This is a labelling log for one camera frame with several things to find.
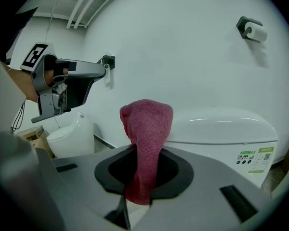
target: toilet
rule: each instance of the toilet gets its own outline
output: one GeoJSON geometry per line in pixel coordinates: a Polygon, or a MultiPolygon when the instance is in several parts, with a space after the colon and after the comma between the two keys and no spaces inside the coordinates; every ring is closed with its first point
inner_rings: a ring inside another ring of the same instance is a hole
{"type": "Polygon", "coordinates": [[[275,129],[258,114],[211,106],[175,112],[165,145],[221,161],[260,188],[277,140],[275,129]]]}
{"type": "Polygon", "coordinates": [[[94,153],[93,122],[88,115],[77,112],[70,126],[60,128],[47,137],[57,158],[94,153]]]}

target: qr code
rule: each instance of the qr code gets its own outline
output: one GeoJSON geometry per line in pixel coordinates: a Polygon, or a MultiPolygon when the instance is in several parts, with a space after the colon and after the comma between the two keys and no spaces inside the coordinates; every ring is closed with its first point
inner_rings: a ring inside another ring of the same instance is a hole
{"type": "Polygon", "coordinates": [[[264,160],[264,161],[265,161],[265,160],[269,160],[269,158],[270,158],[270,155],[271,155],[271,154],[265,154],[265,156],[264,156],[264,159],[263,159],[263,160],[264,160]]]}

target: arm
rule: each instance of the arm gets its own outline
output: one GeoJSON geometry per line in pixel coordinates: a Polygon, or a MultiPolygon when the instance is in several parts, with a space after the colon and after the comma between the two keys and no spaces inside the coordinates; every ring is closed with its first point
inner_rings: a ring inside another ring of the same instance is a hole
{"type": "MultiPolygon", "coordinates": [[[[9,76],[19,87],[19,89],[26,95],[26,99],[33,102],[38,101],[38,95],[35,91],[34,85],[32,83],[31,74],[22,70],[12,69],[7,66],[5,63],[2,63],[5,70],[8,72],[9,76]]],[[[63,74],[67,74],[68,69],[63,69],[63,74]]],[[[44,73],[45,81],[47,85],[50,85],[53,82],[53,70],[45,71],[44,73]]]]}

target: toilet paper roll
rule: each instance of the toilet paper roll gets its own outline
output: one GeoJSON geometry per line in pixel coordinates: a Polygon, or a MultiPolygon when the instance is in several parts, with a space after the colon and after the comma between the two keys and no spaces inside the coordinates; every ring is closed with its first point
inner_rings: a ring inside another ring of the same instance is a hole
{"type": "Polygon", "coordinates": [[[249,27],[251,28],[251,32],[248,33],[246,36],[250,39],[252,38],[257,41],[263,42],[268,37],[268,34],[263,26],[254,24],[252,22],[247,22],[245,24],[245,30],[249,27]]]}

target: red towel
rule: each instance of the red towel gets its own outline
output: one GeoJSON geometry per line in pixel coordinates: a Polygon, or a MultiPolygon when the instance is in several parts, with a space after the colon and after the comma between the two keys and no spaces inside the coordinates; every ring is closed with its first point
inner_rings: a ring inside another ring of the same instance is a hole
{"type": "Polygon", "coordinates": [[[125,195],[135,204],[149,205],[156,187],[158,155],[169,136],[173,110],[167,104],[143,99],[122,107],[120,118],[131,143],[137,145],[137,171],[125,195]]]}

